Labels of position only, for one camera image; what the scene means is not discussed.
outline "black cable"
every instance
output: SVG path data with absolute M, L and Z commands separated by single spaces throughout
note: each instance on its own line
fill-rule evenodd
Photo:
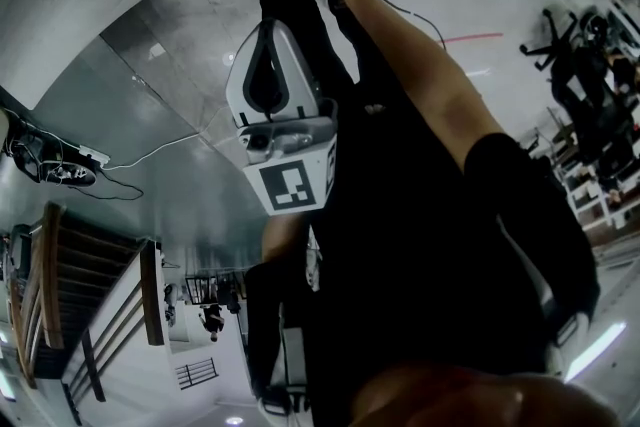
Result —
M 102 176 L 104 176 L 110 182 L 117 183 L 118 185 L 121 185 L 122 187 L 127 187 L 128 189 L 134 189 L 134 190 L 138 191 L 139 194 L 135 198 L 121 198 L 120 196 L 96 196 L 95 194 L 91 194 L 89 192 L 85 192 L 82 189 L 79 189 L 78 187 L 69 186 L 69 189 L 76 190 L 80 194 L 84 194 L 85 196 L 90 196 L 90 197 L 95 198 L 95 199 L 103 199 L 103 200 L 119 199 L 120 201 L 136 201 L 137 199 L 140 199 L 142 196 L 144 196 L 144 191 L 142 189 L 139 189 L 135 185 L 119 182 L 118 180 L 108 176 L 102 169 L 98 169 L 98 171 L 100 172 L 100 174 L 102 174 Z
M 447 45 L 444 42 L 444 38 L 442 37 L 442 34 L 440 32 L 440 30 L 438 29 L 438 27 L 436 27 L 436 24 L 433 23 L 431 20 L 428 20 L 427 18 L 425 18 L 424 16 L 418 14 L 418 13 L 414 13 L 413 11 L 409 11 L 408 9 L 404 9 L 396 4 L 394 4 L 393 2 L 391 2 L 390 0 L 383 0 L 384 2 L 386 2 L 387 4 L 389 4 L 393 9 L 400 11 L 402 13 L 406 13 L 408 15 L 413 15 L 416 18 L 419 18 L 420 20 L 427 22 L 429 25 L 431 25 L 431 27 L 434 28 L 434 30 L 438 33 L 438 37 L 440 38 L 440 44 L 442 45 L 442 48 L 444 49 L 445 52 L 448 52 L 447 50 Z

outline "wooden staircase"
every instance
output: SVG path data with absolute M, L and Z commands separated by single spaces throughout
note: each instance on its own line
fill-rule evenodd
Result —
M 84 331 L 142 243 L 48 204 L 32 233 L 28 279 L 12 279 L 11 312 L 27 381 L 60 379 Z

